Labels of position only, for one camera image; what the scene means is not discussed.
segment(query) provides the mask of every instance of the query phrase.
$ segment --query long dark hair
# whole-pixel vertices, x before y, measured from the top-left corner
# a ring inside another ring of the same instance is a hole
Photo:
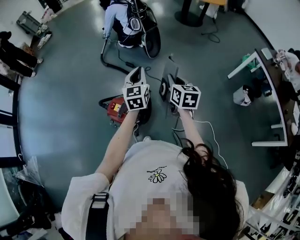
[[[214,157],[209,147],[182,149],[188,160],[183,166],[187,188],[193,197],[193,213],[199,219],[199,234],[206,240],[232,240],[237,234],[243,213],[236,201],[236,182],[229,170]]]

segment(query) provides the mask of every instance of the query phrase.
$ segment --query person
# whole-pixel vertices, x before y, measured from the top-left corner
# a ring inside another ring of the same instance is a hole
[[[73,239],[86,239],[92,197],[103,191],[109,194],[107,239],[232,240],[237,235],[248,212],[245,185],[213,157],[189,111],[179,113],[186,147],[148,137],[128,150],[138,116],[130,111],[96,172],[72,178],[61,220]]]
[[[31,68],[42,63],[43,59],[37,59],[29,53],[26,53],[24,50],[14,46],[8,41],[10,37],[11,32],[0,32],[0,59],[6,63],[11,70],[26,77],[34,77],[36,73]],[[23,65],[19,61],[24,62],[29,67]]]
[[[126,0],[112,0],[105,10],[104,37],[109,38],[113,28],[118,34],[119,45],[126,48],[132,48],[134,45],[143,46],[141,24],[137,20],[131,24],[128,20],[130,4],[131,2]]]
[[[286,61],[284,61],[285,67],[289,69],[290,82],[293,84],[295,90],[300,89],[300,61],[299,58],[291,52],[279,50],[277,56],[284,54]]]

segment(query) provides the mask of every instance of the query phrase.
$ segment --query white t-shirt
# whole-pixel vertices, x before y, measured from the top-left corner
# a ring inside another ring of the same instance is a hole
[[[105,25],[104,33],[106,36],[110,36],[110,32],[113,27],[114,19],[119,20],[123,27],[123,32],[127,35],[135,35],[139,33],[138,31],[133,31],[128,27],[128,17],[127,17],[127,5],[122,4],[112,4],[107,7],[105,11]]]
[[[189,192],[183,166],[187,161],[181,148],[163,141],[139,142],[127,152],[113,184],[108,190],[107,178],[101,173],[72,178],[62,208],[62,226],[75,240],[85,239],[88,211],[92,196],[109,192],[107,239],[122,237],[140,222],[143,210],[153,198],[170,200],[170,209],[186,234],[197,232],[193,217],[187,214]],[[247,219],[249,199],[244,183],[237,181],[237,200]]]
[[[298,91],[300,89],[300,74],[295,70],[296,64],[299,62],[299,58],[290,52],[285,52],[288,61],[291,64],[291,71],[288,66],[285,66],[287,71],[289,71],[290,82],[292,83],[294,89]]]

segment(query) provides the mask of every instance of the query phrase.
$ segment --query black strap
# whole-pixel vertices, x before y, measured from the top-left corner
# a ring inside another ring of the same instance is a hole
[[[126,0],[124,0],[123,2],[122,2],[122,1],[113,1],[113,2],[110,4],[110,6],[111,6],[111,5],[114,5],[114,4],[128,5],[129,2],[126,1]]]
[[[106,223],[109,205],[108,193],[97,193],[90,205],[88,223],[86,226],[86,240],[106,240]]]

